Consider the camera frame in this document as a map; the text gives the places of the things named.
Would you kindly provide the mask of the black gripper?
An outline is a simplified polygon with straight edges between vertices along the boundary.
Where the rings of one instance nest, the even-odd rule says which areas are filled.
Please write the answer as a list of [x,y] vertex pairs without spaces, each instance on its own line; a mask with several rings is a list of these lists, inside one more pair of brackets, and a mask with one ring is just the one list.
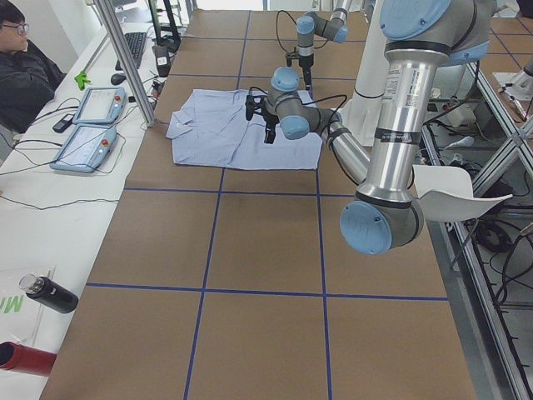
[[273,144],[276,139],[276,125],[279,123],[279,118],[266,109],[262,110],[262,117],[266,124],[264,143]]
[[313,66],[313,55],[312,54],[308,56],[299,55],[297,59],[298,59],[298,64],[302,70],[306,90],[311,91],[311,83],[312,83],[311,68]]

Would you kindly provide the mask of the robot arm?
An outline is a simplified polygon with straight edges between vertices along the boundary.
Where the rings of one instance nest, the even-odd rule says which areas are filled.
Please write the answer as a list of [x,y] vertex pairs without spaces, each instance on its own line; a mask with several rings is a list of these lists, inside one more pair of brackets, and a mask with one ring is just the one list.
[[338,112],[308,107],[299,77],[278,68],[260,101],[266,129],[287,139],[318,134],[357,184],[340,217],[341,233],[359,253],[382,254],[412,242],[424,225],[408,183],[431,87],[438,68],[471,63],[486,55],[493,1],[386,1],[374,13],[386,38],[389,67],[371,151],[344,126]]
[[318,36],[334,43],[346,41],[349,29],[346,25],[352,1],[337,1],[329,19],[316,12],[306,12],[296,20],[297,41],[293,55],[302,70],[305,88],[311,91],[311,69],[314,65],[314,37]]

